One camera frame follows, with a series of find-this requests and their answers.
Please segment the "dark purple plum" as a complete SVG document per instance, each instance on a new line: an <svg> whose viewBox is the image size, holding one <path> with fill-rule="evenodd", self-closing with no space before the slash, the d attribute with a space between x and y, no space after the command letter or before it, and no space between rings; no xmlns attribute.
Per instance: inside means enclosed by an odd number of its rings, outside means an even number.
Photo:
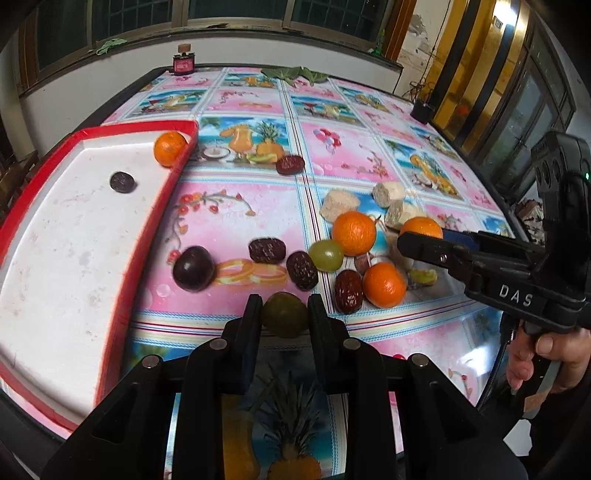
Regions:
<svg viewBox="0 0 591 480"><path fill-rule="evenodd" d="M202 246L187 248L175 260L172 278L183 290L199 292L214 280L216 265L209 253Z"/></svg>

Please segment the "green leaves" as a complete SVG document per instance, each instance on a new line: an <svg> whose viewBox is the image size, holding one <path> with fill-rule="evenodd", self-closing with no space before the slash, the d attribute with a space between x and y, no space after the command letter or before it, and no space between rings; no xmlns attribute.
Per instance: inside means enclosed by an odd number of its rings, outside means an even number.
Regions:
<svg viewBox="0 0 591 480"><path fill-rule="evenodd" d="M276 79L286 82L290 86L296 84L297 79L303 78L311 86L315 84L322 84L329 80L327 74L321 72L315 72L308 67L266 67L263 68L260 73L270 79Z"/></svg>

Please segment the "floral patterned cloth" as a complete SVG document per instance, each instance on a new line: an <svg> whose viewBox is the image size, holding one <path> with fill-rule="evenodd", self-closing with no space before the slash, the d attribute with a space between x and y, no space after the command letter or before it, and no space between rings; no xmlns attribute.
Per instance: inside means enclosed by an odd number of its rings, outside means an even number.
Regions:
<svg viewBox="0 0 591 480"><path fill-rule="evenodd" d="M529 239L540 246L545 245L542 203L535 199L523 199L516 205L515 213L524 225Z"/></svg>

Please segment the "green cloth on sill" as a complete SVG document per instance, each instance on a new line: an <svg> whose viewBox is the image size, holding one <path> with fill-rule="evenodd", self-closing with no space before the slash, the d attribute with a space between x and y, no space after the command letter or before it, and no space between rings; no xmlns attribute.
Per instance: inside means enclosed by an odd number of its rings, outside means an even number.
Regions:
<svg viewBox="0 0 591 480"><path fill-rule="evenodd" d="M125 45L126 43L127 43L127 40L122 39L122 38L108 39L96 49L95 54L97 56L106 55L107 53L112 51L114 48Z"/></svg>

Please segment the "red and white tray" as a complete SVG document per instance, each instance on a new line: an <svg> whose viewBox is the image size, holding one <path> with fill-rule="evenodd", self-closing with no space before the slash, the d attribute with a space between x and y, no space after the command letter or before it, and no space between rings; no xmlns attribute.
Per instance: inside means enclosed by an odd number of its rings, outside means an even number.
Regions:
<svg viewBox="0 0 591 480"><path fill-rule="evenodd" d="M187 145L171 168L155 140ZM67 437L114 387L136 288L162 214L195 145L193 120L77 131L46 159L1 228L1 388ZM114 172L135 189L117 193Z"/></svg>

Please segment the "beige cake piece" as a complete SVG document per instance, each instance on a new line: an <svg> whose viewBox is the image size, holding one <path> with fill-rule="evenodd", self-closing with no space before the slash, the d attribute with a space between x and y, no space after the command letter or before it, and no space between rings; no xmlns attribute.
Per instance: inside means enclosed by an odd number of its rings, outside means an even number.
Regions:
<svg viewBox="0 0 591 480"><path fill-rule="evenodd" d="M374 201L383 209L388 209L394 202L403 200L406 194L405 186L397 181L377 183L372 191Z"/></svg>
<svg viewBox="0 0 591 480"><path fill-rule="evenodd" d="M341 189L332 189L322 201L320 214L326 222L334 223L339 215L356 211L360 204L361 201L355 194Z"/></svg>

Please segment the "wooden chair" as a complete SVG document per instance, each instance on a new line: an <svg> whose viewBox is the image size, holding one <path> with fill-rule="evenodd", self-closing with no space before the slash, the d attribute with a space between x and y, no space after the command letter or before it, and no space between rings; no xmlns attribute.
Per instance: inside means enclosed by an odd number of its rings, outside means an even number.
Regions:
<svg viewBox="0 0 591 480"><path fill-rule="evenodd" d="M33 170L39 162L38 152L34 150L24 159L11 164L1 175L1 220L8 215L16 201L33 176Z"/></svg>

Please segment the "black cup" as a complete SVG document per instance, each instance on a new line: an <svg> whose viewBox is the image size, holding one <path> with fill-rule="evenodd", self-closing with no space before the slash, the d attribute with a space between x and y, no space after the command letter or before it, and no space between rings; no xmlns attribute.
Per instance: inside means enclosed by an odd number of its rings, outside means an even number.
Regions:
<svg viewBox="0 0 591 480"><path fill-rule="evenodd" d="M413 109L410 116L417 122L427 125L429 124L435 115L435 107L430 105L428 102L416 99L413 104Z"/></svg>

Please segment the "colourful fruit-print tablecloth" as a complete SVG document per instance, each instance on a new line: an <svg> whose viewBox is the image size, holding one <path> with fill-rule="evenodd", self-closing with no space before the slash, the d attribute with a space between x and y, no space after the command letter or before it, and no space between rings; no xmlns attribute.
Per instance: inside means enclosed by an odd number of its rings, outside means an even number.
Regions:
<svg viewBox="0 0 591 480"><path fill-rule="evenodd" d="M249 243L325 258L348 210L367 253L428 216L510 236L502 203L408 102L331 78L292 84L249 67L152 71L36 166L1 227L1 444L38 475L115 382L221 335L247 297L297 292Z"/></svg>

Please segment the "green grape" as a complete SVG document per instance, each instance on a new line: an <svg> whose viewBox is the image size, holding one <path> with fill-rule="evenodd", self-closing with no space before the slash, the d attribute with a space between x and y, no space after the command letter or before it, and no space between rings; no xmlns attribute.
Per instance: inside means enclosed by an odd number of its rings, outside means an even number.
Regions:
<svg viewBox="0 0 591 480"><path fill-rule="evenodd" d="M263 305L263 326L280 338L297 338L308 329L308 310L294 294L276 292Z"/></svg>
<svg viewBox="0 0 591 480"><path fill-rule="evenodd" d="M335 272L342 267L344 252L339 243L332 239L324 239L311 244L308 255L315 267L322 272Z"/></svg>

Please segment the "small red jar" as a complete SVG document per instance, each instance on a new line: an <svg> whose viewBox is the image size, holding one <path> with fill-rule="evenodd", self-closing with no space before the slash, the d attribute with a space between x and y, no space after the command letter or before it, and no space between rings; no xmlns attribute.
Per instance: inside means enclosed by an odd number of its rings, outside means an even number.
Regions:
<svg viewBox="0 0 591 480"><path fill-rule="evenodd" d="M194 72L195 56L190 43L182 43L177 46L177 53L173 56L172 70L175 76L190 75Z"/></svg>

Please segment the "orange tangerine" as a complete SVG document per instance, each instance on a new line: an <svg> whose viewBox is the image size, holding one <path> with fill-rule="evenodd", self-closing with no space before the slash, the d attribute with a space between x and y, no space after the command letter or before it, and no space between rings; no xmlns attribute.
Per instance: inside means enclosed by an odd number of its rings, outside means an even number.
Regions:
<svg viewBox="0 0 591 480"><path fill-rule="evenodd" d="M363 293L376 307L393 308L403 301L407 282L394 264L380 262L363 274Z"/></svg>
<svg viewBox="0 0 591 480"><path fill-rule="evenodd" d="M177 131L164 132L154 142L154 158L161 166L171 168L186 145L184 136Z"/></svg>
<svg viewBox="0 0 591 480"><path fill-rule="evenodd" d="M366 254L374 247L376 239L376 222L361 212L342 213L332 223L332 240L341 246L345 256Z"/></svg>
<svg viewBox="0 0 591 480"><path fill-rule="evenodd" d="M443 239L443 228L432 218L417 216L407 220L401 227L400 234L416 233Z"/></svg>

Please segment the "dark red date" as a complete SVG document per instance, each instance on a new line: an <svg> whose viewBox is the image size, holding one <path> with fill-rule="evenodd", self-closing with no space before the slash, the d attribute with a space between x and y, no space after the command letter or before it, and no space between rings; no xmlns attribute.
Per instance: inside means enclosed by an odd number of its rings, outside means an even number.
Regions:
<svg viewBox="0 0 591 480"><path fill-rule="evenodd" d="M304 168L304 158L299 155L285 155L276 161L276 172L283 176L300 174Z"/></svg>
<svg viewBox="0 0 591 480"><path fill-rule="evenodd" d="M280 264L286 258L283 240L273 237L256 238L249 242L249 256L259 264Z"/></svg>
<svg viewBox="0 0 591 480"><path fill-rule="evenodd" d="M363 280L355 270L342 270L335 277L335 307L342 314L353 314L363 306Z"/></svg>
<svg viewBox="0 0 591 480"><path fill-rule="evenodd" d="M295 251L287 257L287 273L301 291L310 291L318 284L318 269L307 252Z"/></svg>

